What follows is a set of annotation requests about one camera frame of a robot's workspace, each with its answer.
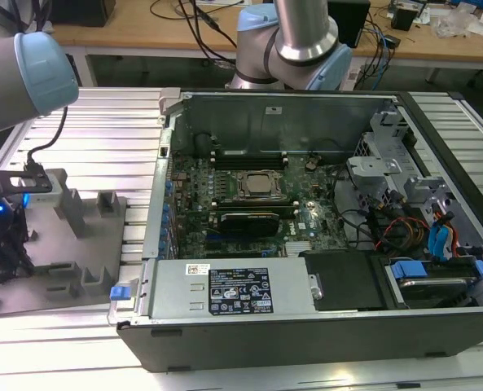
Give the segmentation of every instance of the power supply label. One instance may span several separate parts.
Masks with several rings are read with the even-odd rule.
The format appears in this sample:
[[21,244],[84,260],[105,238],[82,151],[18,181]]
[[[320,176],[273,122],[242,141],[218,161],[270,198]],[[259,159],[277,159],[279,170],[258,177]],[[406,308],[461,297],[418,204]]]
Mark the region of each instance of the power supply label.
[[212,315],[274,312],[268,269],[209,270],[209,312]]

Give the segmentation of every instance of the cpu socket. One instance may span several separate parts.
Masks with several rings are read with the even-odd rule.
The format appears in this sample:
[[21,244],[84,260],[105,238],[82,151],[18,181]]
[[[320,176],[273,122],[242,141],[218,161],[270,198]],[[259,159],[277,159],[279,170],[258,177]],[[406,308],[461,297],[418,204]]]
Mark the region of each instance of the cpu socket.
[[247,171],[237,174],[238,199],[280,197],[279,174],[275,171]]

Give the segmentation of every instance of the blue led light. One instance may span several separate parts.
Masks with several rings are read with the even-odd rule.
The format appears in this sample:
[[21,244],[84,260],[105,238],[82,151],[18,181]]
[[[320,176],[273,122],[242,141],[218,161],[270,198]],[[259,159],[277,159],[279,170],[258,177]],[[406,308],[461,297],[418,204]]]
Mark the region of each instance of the blue led light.
[[29,194],[28,193],[24,193],[23,197],[22,197],[22,206],[24,208],[26,208],[29,204]]

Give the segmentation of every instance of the workbench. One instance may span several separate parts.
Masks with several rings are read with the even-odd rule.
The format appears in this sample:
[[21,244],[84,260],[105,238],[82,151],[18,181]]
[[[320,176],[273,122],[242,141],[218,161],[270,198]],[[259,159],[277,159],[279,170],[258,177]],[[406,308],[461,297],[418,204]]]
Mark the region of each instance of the workbench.
[[[141,271],[160,145],[159,94],[159,89],[82,89],[59,141],[37,152],[45,168],[66,169],[68,186],[77,188],[82,198],[105,190],[127,198],[120,282],[138,278]],[[445,93],[412,96],[483,193],[482,119],[465,101]],[[50,139],[61,115],[57,111],[16,126],[0,151],[0,169],[20,167],[29,148]],[[436,174],[424,146],[416,148]],[[448,358],[151,374],[108,325],[108,308],[104,304],[0,317],[0,389],[88,389],[93,384],[160,391],[400,389],[411,383],[409,388],[432,391],[483,390],[483,343]]]
[[[149,11],[152,0],[116,0],[111,19],[103,28],[67,25],[55,26],[55,39],[70,54],[77,67],[83,86],[96,86],[90,55],[134,55],[145,57],[203,58],[185,20],[163,20]],[[387,0],[371,0],[370,12],[384,33],[400,38],[392,65],[425,68],[483,69],[483,37],[452,37],[440,39],[432,34],[431,27],[423,25],[410,31],[392,30],[386,11],[378,10]],[[177,17],[170,0],[161,0],[154,8],[156,13]],[[206,11],[213,7],[204,7]],[[222,29],[234,40],[237,37],[238,14],[242,7],[229,7],[215,12],[214,17]],[[201,35],[215,51],[227,58],[235,58],[235,48],[220,34],[203,24]],[[341,89],[352,90],[360,68],[375,54],[375,39],[364,33],[353,50],[353,60]]]

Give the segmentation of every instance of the wooden desk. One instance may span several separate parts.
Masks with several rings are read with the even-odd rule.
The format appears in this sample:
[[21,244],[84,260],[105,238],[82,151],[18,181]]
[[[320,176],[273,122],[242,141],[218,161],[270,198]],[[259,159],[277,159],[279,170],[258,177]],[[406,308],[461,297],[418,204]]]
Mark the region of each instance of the wooden desk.
[[[156,13],[176,16],[170,4],[161,0],[154,8]],[[116,0],[116,9],[108,24],[101,29],[55,26],[55,39],[73,55],[84,86],[95,86],[88,55],[139,55],[158,57],[203,57],[185,20],[162,20],[149,11],[152,0]],[[387,0],[371,0],[371,14],[385,33],[401,38],[392,61],[394,65],[429,68],[483,69],[483,37],[472,34],[469,38],[452,37],[440,39],[433,36],[429,26],[413,26],[410,31],[392,30],[390,20],[376,15]],[[241,7],[230,7],[213,15],[222,29],[233,39]],[[201,35],[215,51],[230,58],[235,48],[220,34],[200,23]],[[352,72],[358,72],[375,54],[375,41],[365,33],[359,46],[353,50]]]

